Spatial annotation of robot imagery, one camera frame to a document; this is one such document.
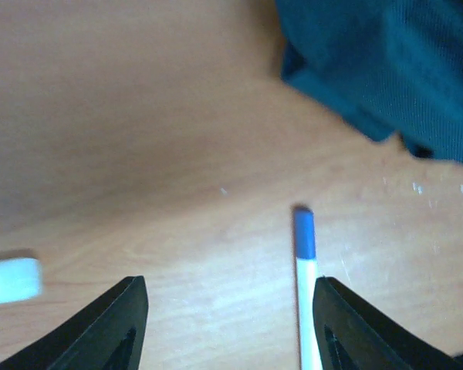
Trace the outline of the navy blue student backpack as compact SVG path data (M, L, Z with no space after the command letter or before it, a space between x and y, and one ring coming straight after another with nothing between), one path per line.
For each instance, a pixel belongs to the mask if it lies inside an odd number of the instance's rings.
M380 142L463 164L463 1L278 1L282 80Z

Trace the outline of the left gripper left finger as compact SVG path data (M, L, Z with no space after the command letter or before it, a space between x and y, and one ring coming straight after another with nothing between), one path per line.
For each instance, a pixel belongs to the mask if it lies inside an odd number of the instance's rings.
M144 277L125 277L0 369L138 369L148 308Z

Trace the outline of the yellow highlighter clear cap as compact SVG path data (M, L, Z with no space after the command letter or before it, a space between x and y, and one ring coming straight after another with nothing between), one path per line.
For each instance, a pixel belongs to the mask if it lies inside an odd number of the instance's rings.
M42 293L42 267L31 257L0 260L0 304L25 301Z

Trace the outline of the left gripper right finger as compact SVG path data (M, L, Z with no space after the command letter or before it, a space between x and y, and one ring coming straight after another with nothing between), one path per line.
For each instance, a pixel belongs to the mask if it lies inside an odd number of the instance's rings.
M334 277L316 279L313 324L324 369L463 369Z

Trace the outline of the blue purple marker pen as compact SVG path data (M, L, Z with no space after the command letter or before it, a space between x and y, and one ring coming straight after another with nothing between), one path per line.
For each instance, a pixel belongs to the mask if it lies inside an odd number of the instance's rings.
M293 237L296 256L296 292L299 326L300 368L322 369L313 320L313 296L319 268L316 259L314 214L307 207L293 211Z

